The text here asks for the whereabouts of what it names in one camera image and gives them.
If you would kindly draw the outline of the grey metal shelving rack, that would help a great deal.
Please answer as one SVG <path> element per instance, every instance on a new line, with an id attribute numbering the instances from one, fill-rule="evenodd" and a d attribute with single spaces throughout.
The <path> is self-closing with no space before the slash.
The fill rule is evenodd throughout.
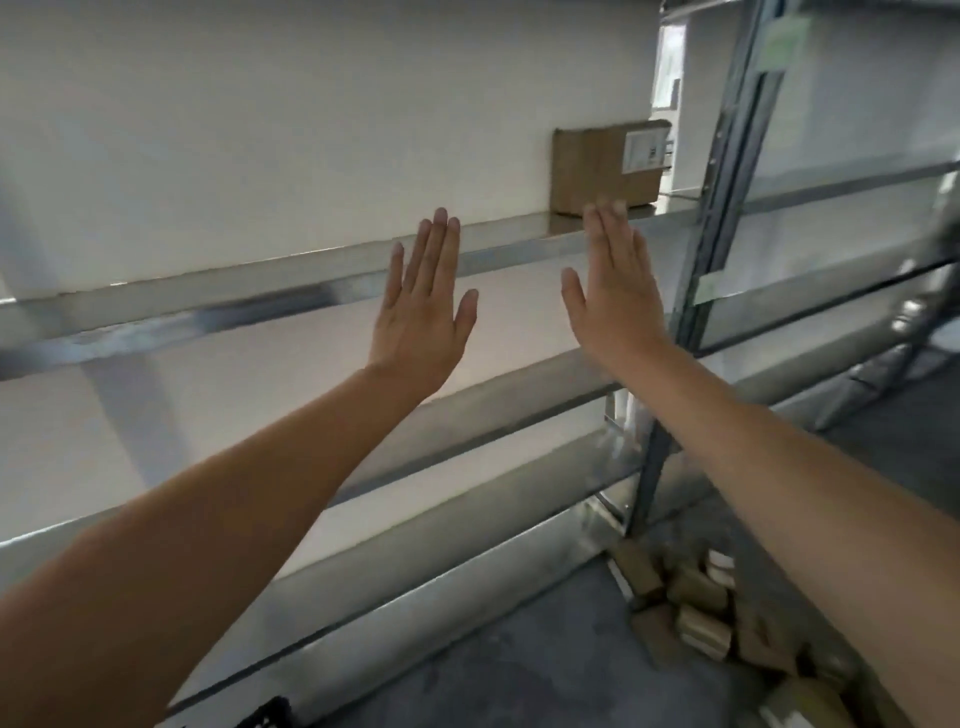
<path id="1" fill-rule="evenodd" d="M 379 291 L 384 236 L 371 242 L 345 233 L 320 236 L 319 249 L 268 251 L 286 236 L 278 222 L 252 230 L 266 204 L 288 202 L 266 172 L 253 181 L 266 191 L 228 188 L 223 180 L 186 191 L 179 208 L 160 210 L 158 191 L 130 200 L 67 200 L 52 195 L 40 212 L 40 191 L 5 190 L 6 152 L 35 154 L 27 171 L 80 187 L 99 173 L 90 155 L 155 149 L 174 174 L 198 171 L 198 151 L 165 140 L 181 106 L 195 116 L 200 102 L 170 101 L 147 90 L 147 73 L 178 72 L 186 83 L 213 84 L 213 63 L 237 71 L 250 90 L 218 90 L 227 101 L 253 101 L 278 81 L 254 78 L 254 42 L 266 47 L 272 22 L 280 50 L 313 48 L 327 28 L 320 12 L 332 0 L 0 0 L 0 277 L 11 300 L 0 302 L 0 374 L 16 379 L 61 367 L 139 357 L 199 337 L 351 306 Z"/>
<path id="2" fill-rule="evenodd" d="M 782 72 L 765 26 L 810 16 Z M 960 171 L 960 0 L 666 0 L 685 32 L 675 172 L 703 167 L 675 294 L 680 345 L 749 398 L 828 391 L 899 342 L 900 304 L 947 264 Z M 698 279 L 745 290 L 695 306 Z"/>

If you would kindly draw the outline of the person's right forearm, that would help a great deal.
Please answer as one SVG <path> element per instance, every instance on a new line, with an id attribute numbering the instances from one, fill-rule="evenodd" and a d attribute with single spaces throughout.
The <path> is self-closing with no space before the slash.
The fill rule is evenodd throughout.
<path id="1" fill-rule="evenodd" d="M 916 728 L 960 728 L 960 522 L 669 342 L 590 355 L 700 464 Z"/>

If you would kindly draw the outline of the person's left hand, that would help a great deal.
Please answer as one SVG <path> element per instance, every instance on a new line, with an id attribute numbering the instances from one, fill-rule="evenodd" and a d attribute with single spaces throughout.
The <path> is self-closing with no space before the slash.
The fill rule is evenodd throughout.
<path id="1" fill-rule="evenodd" d="M 434 286 L 425 296 L 426 238 L 433 217 L 419 222 L 412 251 L 404 254 L 404 291 L 396 304 L 386 303 L 385 284 L 367 363 L 415 406 L 444 386 L 467 348 L 454 341 L 453 320 L 467 291 L 455 295 L 461 223 L 450 214 Z"/>

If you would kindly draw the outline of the brown cardboard box white label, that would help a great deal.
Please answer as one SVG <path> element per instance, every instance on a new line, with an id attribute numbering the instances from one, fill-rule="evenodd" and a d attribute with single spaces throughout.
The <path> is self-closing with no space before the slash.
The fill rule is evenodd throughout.
<path id="1" fill-rule="evenodd" d="M 579 217 L 599 198 L 623 201 L 629 209 L 654 205 L 671 131 L 666 119 L 554 129 L 549 212 Z"/>

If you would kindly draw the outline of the person's right hand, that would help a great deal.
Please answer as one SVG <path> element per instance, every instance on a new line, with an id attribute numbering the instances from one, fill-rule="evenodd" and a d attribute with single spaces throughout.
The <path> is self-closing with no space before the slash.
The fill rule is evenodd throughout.
<path id="1" fill-rule="evenodd" d="M 621 200 L 621 277 L 609 277 L 599 265 L 598 201 L 582 210 L 586 240 L 586 282 L 590 322 L 587 330 L 572 330 L 583 352 L 619 383 L 627 383 L 644 358 L 669 345 L 665 310 L 657 283 L 644 285 L 633 246 L 632 225 Z"/>

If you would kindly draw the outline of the person's left forearm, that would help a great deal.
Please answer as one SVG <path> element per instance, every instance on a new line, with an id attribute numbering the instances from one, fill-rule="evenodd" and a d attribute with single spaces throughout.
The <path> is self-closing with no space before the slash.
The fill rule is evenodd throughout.
<path id="1" fill-rule="evenodd" d="M 370 362 L 13 586 L 0 597 L 0 728 L 153 728 L 350 474 L 454 367 Z"/>

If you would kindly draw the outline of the silver metal step ladder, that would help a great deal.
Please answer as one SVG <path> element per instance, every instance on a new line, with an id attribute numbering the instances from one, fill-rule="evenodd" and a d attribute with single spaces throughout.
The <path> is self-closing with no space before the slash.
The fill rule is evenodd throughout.
<path id="1" fill-rule="evenodd" d="M 854 366 L 834 397 L 811 425 L 823 432 L 858 410 L 886 399 L 906 386 L 930 349 L 930 341 L 947 324 L 960 319 L 960 171 L 953 173 L 933 238 L 947 264 L 922 292 L 896 309 L 891 328 L 899 339 L 889 352 Z"/>

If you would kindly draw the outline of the pale green rack label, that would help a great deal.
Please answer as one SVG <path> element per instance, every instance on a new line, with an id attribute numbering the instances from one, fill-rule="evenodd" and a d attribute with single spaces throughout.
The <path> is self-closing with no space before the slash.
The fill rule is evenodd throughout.
<path id="1" fill-rule="evenodd" d="M 694 290 L 692 305 L 699 307 L 742 294 L 747 289 L 744 288 L 741 278 L 741 274 L 734 269 L 722 269 L 701 275 Z"/>
<path id="2" fill-rule="evenodd" d="M 810 24 L 811 17 L 805 14 L 788 14 L 770 21 L 760 38 L 756 71 L 786 71 L 806 43 Z"/>

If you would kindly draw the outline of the pile of small cardboard boxes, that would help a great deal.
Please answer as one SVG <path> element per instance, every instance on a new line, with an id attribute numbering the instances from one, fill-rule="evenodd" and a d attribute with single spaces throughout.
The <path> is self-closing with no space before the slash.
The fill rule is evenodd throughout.
<path id="1" fill-rule="evenodd" d="M 769 690 L 738 716 L 737 728 L 915 728 L 838 638 L 742 590 L 733 555 L 651 552 L 622 538 L 606 551 L 606 564 L 656 668 L 698 654 L 763 679 Z"/>

